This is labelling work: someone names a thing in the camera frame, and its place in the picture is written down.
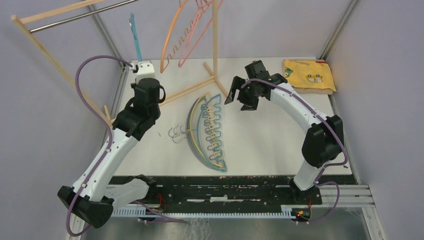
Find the wooden clothes rack frame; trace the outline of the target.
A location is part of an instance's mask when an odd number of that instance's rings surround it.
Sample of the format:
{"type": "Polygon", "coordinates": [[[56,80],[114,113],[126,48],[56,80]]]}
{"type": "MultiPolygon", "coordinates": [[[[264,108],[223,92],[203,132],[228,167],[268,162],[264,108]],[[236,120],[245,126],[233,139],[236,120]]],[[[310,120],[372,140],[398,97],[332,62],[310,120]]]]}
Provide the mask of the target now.
{"type": "MultiPolygon", "coordinates": [[[[49,11],[35,14],[32,16],[24,17],[22,19],[15,14],[11,16],[11,20],[24,33],[24,35],[33,43],[33,45],[40,50],[40,52],[56,68],[56,70],[65,78],[65,80],[67,80],[71,86],[73,86],[76,90],[78,90],[79,87],[75,84],[75,80],[73,80],[74,78],[71,77],[71,75],[65,70],[65,68],[59,63],[59,61],[53,57],[53,55],[45,48],[45,46],[35,36],[33,36],[32,33],[30,33],[30,30],[26,27],[26,24],[40,21],[46,18],[54,17],[57,15],[61,15],[61,14],[74,11],[80,8],[84,8],[84,7],[90,7],[90,6],[95,7],[94,5],[96,3],[100,3],[103,1],[104,0],[83,0],[83,1],[73,3],[67,6],[59,7],[57,9],[53,9],[53,10],[49,10],[49,11]]],[[[212,83],[215,83],[218,86],[218,88],[221,90],[221,92],[224,95],[226,95],[225,88],[223,87],[223,85],[218,79],[218,11],[223,2],[224,0],[221,0],[219,2],[218,0],[213,0],[213,3],[210,5],[210,9],[212,9],[212,17],[210,18],[202,34],[199,36],[198,40],[196,41],[198,43],[202,39],[206,30],[208,30],[208,27],[210,26],[210,24],[213,23],[212,24],[213,25],[213,34],[212,34],[213,70],[209,67],[209,65],[206,62],[203,63],[203,66],[209,73],[210,77],[168,96],[164,102],[160,103],[160,106],[166,105],[172,101],[175,101],[183,96],[186,96],[189,93],[197,91],[200,88],[203,88],[212,83]]],[[[100,117],[100,120],[104,120],[107,123],[107,125],[111,127],[113,123],[112,120],[115,120],[115,119],[111,119],[108,112],[108,108],[105,106],[104,109],[106,114],[104,114],[102,110],[90,99],[88,95],[86,95],[86,93],[83,90],[78,90],[78,91],[81,92],[83,96],[83,100],[85,100],[88,106],[91,107],[89,108],[89,110],[90,109],[93,110],[94,113],[96,113],[100,117]]]]}

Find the teal plastic hanger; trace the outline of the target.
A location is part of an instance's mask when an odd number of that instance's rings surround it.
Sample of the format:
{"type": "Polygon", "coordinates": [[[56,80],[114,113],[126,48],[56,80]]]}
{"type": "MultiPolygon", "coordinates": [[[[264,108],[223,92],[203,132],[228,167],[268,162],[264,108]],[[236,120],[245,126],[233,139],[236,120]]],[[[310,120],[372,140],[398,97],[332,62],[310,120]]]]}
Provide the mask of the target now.
{"type": "Polygon", "coordinates": [[[222,128],[222,95],[210,96],[206,103],[200,104],[200,112],[196,125],[197,136],[206,159],[220,167],[214,171],[225,173],[228,171],[224,154],[224,140],[222,128]]]}

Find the blue wavy plastic hanger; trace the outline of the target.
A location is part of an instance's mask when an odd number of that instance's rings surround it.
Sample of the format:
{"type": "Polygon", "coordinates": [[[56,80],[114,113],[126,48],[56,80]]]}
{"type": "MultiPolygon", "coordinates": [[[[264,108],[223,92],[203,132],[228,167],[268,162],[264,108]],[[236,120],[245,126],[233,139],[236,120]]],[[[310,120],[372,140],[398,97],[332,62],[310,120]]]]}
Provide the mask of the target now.
{"type": "Polygon", "coordinates": [[[140,43],[139,43],[139,39],[138,39],[135,15],[132,12],[130,13],[130,16],[129,16],[129,25],[130,25],[130,29],[131,29],[132,36],[133,36],[137,60],[142,61],[143,57],[142,57],[142,52],[141,52],[140,43]]]}

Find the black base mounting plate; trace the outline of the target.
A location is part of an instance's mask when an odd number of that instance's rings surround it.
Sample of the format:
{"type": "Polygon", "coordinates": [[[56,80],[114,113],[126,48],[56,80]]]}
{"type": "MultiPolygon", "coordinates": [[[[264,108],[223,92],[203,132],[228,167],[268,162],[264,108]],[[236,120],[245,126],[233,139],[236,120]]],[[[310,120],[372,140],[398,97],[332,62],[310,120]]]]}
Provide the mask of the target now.
{"type": "Polygon", "coordinates": [[[292,176],[151,176],[150,179],[155,184],[140,202],[158,205],[168,214],[278,213],[283,206],[302,208],[323,203],[316,187],[296,193],[292,176]]]}

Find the purple plastic hanger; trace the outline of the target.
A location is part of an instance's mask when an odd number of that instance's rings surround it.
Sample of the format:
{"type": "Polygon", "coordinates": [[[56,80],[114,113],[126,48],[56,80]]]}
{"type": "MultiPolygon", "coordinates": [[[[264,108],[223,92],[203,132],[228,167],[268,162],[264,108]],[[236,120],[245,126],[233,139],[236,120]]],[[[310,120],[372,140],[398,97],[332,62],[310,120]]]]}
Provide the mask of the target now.
{"type": "Polygon", "coordinates": [[[210,161],[206,158],[206,154],[201,148],[200,140],[198,137],[198,126],[194,126],[192,124],[194,113],[196,111],[196,108],[199,104],[206,103],[208,98],[210,97],[210,94],[205,94],[201,97],[199,97],[191,106],[187,119],[185,122],[186,129],[183,130],[183,125],[180,126],[180,131],[176,132],[176,129],[179,127],[179,125],[175,127],[171,127],[168,131],[168,136],[172,139],[172,141],[175,144],[180,143],[183,139],[187,139],[188,146],[190,147],[192,153],[194,156],[202,163],[205,167],[212,169],[212,170],[218,170],[221,166],[216,166],[214,162],[210,161]]]}

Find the orange wavy plastic hanger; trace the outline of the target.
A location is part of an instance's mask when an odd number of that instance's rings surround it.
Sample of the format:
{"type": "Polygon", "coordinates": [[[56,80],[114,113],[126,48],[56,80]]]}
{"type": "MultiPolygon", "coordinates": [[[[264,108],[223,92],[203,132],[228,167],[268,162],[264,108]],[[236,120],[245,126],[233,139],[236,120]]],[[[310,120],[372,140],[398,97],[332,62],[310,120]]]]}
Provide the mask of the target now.
{"type": "Polygon", "coordinates": [[[172,18],[171,24],[168,28],[165,42],[162,47],[162,52],[160,56],[160,73],[164,73],[170,64],[170,60],[174,59],[178,51],[183,48],[182,53],[178,60],[178,67],[182,67],[185,64],[185,61],[191,55],[192,51],[197,46],[197,42],[191,46],[193,36],[197,29],[199,21],[202,19],[203,15],[213,4],[212,0],[195,0],[196,11],[194,18],[189,21],[188,27],[183,30],[182,36],[177,39],[177,44],[171,47],[171,51],[168,51],[170,40],[173,36],[174,29],[176,27],[177,21],[183,12],[183,9],[187,5],[189,0],[179,0],[177,10],[172,18]]]}

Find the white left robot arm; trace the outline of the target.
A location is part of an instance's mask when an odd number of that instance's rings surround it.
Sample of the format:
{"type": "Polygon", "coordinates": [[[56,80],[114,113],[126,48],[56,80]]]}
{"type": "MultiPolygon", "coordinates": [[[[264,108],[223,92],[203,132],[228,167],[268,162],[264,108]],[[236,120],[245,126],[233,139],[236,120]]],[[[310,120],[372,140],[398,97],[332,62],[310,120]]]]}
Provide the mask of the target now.
{"type": "Polygon", "coordinates": [[[159,104],[165,100],[165,89],[155,78],[143,78],[132,83],[132,97],[118,113],[101,150],[83,175],[72,186],[62,186],[57,196],[68,211],[98,229],[114,210],[133,201],[150,204],[158,191],[148,177],[129,183],[109,186],[109,182],[127,154],[160,117],[159,104]]]}

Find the metal hanging rod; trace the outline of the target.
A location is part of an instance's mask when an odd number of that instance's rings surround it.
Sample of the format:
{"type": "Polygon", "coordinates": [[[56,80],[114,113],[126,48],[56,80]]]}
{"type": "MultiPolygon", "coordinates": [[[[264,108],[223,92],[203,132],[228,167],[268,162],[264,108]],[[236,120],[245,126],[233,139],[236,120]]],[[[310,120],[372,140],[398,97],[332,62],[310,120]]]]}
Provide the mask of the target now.
{"type": "Polygon", "coordinates": [[[99,13],[102,13],[102,12],[105,12],[105,11],[109,11],[109,10],[112,10],[112,9],[115,9],[115,8],[119,8],[119,7],[128,5],[128,4],[135,3],[135,2],[138,2],[138,0],[122,1],[122,2],[119,2],[119,3],[113,4],[113,5],[109,5],[109,6],[102,7],[102,8],[93,10],[93,11],[86,12],[86,13],[83,13],[83,14],[80,14],[80,15],[69,17],[69,18],[66,18],[66,19],[51,23],[51,24],[47,24],[47,25],[44,25],[44,26],[33,28],[29,32],[31,34],[37,33],[37,32],[43,31],[43,30],[47,30],[47,29],[50,29],[50,28],[53,28],[53,27],[56,27],[56,26],[60,26],[60,25],[66,24],[66,23],[70,23],[70,22],[73,22],[73,21],[76,21],[76,20],[79,20],[79,19],[83,19],[83,18],[86,18],[86,17],[89,17],[89,16],[93,16],[93,15],[96,15],[96,14],[99,14],[99,13]]]}

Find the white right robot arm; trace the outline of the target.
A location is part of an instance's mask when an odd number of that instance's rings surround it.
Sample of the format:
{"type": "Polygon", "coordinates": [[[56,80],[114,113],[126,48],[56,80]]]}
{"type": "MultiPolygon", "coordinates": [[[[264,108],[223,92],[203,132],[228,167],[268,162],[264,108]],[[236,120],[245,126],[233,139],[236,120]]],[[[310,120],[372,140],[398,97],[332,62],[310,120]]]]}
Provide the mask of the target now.
{"type": "Polygon", "coordinates": [[[319,186],[318,180],[325,169],[335,166],[333,160],[344,155],[342,164],[348,161],[344,144],[343,121],[338,115],[328,116],[301,97],[287,78],[270,74],[261,60],[245,66],[247,78],[234,76],[225,104],[234,100],[242,103],[241,111],[255,111],[259,99],[265,98],[283,109],[305,133],[301,147],[303,163],[291,180],[289,199],[302,204],[309,198],[309,189],[319,186]]]}

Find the yellow printed folded cloth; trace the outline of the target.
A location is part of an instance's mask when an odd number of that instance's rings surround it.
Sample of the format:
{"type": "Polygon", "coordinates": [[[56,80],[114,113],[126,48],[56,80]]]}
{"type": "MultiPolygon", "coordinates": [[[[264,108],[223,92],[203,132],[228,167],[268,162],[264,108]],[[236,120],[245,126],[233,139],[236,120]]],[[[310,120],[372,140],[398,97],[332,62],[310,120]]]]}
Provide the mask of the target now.
{"type": "Polygon", "coordinates": [[[285,59],[282,68],[298,93],[331,95],[337,91],[331,68],[324,60],[285,59]]]}

